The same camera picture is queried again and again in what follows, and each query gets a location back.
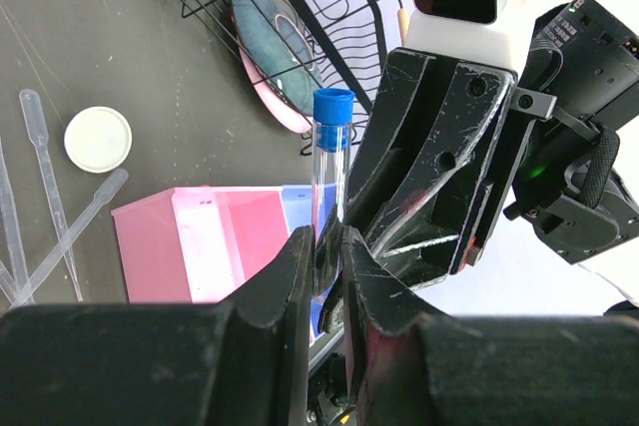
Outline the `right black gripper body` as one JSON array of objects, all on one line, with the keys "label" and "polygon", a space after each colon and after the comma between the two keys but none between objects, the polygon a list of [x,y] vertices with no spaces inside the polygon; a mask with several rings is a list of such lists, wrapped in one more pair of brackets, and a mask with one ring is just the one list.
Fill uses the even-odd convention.
[{"label": "right black gripper body", "polygon": [[519,93],[491,157],[489,197],[468,246],[476,263],[496,215],[523,218],[570,264],[638,235],[638,204],[614,170],[638,115],[638,36],[596,0],[537,21]]}]

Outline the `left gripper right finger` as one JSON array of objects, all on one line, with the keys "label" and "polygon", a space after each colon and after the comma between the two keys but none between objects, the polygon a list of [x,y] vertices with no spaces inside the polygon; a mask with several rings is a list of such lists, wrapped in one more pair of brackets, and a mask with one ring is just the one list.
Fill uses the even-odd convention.
[{"label": "left gripper right finger", "polygon": [[355,228],[340,258],[358,424],[637,423],[635,317],[455,318],[384,269]]}]

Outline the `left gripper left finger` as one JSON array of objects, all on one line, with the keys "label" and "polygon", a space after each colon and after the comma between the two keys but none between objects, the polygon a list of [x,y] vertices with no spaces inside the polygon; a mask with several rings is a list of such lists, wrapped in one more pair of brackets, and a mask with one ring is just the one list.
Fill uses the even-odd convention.
[{"label": "left gripper left finger", "polygon": [[44,305],[1,320],[5,425],[302,425],[315,235],[226,299]]}]

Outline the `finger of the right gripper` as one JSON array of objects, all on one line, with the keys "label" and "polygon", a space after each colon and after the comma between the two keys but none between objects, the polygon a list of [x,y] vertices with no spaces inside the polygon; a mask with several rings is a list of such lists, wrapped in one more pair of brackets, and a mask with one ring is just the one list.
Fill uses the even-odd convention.
[{"label": "finger of the right gripper", "polygon": [[350,186],[345,223],[371,257],[421,289],[457,273],[494,219],[491,181],[369,181]]},{"label": "finger of the right gripper", "polygon": [[406,48],[388,54],[350,170],[344,220],[372,255],[407,238],[502,118],[516,81],[505,68]]}]

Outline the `blue-capped test tube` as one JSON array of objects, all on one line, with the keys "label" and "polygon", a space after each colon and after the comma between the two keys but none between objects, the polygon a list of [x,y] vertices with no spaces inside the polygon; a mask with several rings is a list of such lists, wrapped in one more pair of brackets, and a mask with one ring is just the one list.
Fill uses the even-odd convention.
[{"label": "blue-capped test tube", "polygon": [[354,92],[321,89],[314,92],[313,100],[312,225],[316,234],[314,301],[323,304],[339,273]]}]

